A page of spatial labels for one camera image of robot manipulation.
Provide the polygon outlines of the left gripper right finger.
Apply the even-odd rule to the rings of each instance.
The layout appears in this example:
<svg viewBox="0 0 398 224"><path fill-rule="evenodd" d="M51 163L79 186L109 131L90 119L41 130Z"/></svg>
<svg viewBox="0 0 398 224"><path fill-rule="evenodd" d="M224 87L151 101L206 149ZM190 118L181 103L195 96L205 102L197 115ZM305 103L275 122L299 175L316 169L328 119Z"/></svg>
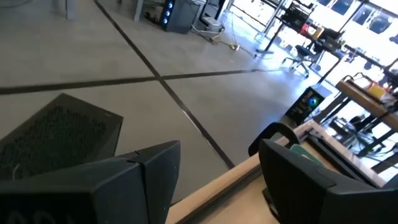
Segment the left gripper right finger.
<svg viewBox="0 0 398 224"><path fill-rule="evenodd" d="M377 189L269 139L259 160L281 223L397 224L397 189Z"/></svg>

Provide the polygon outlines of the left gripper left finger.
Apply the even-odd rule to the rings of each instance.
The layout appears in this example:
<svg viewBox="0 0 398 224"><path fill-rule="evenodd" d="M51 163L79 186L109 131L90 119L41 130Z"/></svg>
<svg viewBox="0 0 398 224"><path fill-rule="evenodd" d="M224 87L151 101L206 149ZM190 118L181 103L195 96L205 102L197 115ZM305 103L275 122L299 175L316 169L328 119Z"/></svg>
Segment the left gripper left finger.
<svg viewBox="0 0 398 224"><path fill-rule="evenodd" d="M1 182L1 223L165 223L180 141Z"/></svg>

